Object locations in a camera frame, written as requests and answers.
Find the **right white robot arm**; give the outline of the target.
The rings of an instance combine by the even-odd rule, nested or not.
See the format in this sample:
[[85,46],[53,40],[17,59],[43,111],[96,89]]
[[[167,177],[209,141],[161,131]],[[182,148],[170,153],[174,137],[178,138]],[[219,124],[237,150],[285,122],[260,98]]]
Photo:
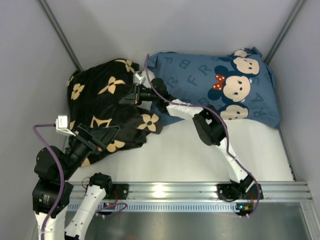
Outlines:
[[230,182],[218,186],[218,198],[226,202],[260,200],[262,191],[257,180],[238,160],[230,143],[227,126],[212,105],[192,105],[173,97],[160,78],[153,79],[150,87],[134,83],[119,102],[133,106],[154,102],[161,113],[193,122],[200,140],[207,146],[219,149],[229,174]]

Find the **black floral plush pillowcase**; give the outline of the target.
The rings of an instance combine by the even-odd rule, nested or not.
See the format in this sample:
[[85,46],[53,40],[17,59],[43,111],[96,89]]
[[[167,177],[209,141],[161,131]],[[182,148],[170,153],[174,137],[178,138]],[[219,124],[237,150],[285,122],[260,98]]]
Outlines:
[[98,154],[91,153],[82,167],[93,165],[118,151],[140,148],[149,134],[160,134],[163,124],[150,110],[119,104],[134,83],[138,63],[118,58],[75,71],[67,82],[70,130],[83,124],[90,128],[119,127],[114,139]]

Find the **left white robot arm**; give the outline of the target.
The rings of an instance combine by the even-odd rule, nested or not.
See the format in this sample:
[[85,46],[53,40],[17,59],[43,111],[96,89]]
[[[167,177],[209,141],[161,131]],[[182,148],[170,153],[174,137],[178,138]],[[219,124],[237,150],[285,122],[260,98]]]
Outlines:
[[43,141],[44,148],[36,156],[34,172],[38,182],[32,191],[33,212],[40,240],[83,240],[103,198],[112,192],[109,175],[95,173],[90,177],[85,196],[71,222],[66,213],[74,186],[69,182],[76,170],[92,153],[102,153],[120,130],[118,126],[91,128],[79,125],[74,131],[54,124],[60,134],[73,137],[66,152]]

